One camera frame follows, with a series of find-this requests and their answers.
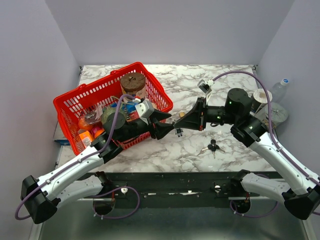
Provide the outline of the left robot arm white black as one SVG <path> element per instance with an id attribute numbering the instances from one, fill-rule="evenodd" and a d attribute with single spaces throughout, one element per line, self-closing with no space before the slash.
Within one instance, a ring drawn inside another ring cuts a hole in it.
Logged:
<path id="1" fill-rule="evenodd" d="M 149 133 L 160 140 L 174 126 L 163 121 L 172 115 L 159 110 L 138 110 L 138 118 L 127 121 L 124 114 L 115 110 L 101 116 L 104 132 L 79 155 L 63 166 L 38 178 L 27 176 L 21 185 L 21 203 L 28 212 L 26 218 L 40 224 L 50 219 L 64 204 L 81 198 L 107 197 L 111 185 L 93 176 L 80 180 L 91 170 L 100 167 L 119 155 L 123 148 L 114 141 L 127 142 Z"/>

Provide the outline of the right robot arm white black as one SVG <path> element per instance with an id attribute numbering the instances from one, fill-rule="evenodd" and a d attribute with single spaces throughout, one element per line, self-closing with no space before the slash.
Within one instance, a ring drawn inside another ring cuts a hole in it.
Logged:
<path id="1" fill-rule="evenodd" d="M 240 88 L 228 91 L 224 106 L 209 106 L 199 97 L 193 108 L 174 125 L 176 129 L 202 131 L 208 123 L 231 125 L 235 139 L 264 158 L 284 183 L 241 170 L 231 179 L 230 191 L 241 196 L 255 193 L 281 203 L 296 218 L 306 220 L 320 204 L 320 177 L 303 166 L 250 114 L 252 100 Z"/>

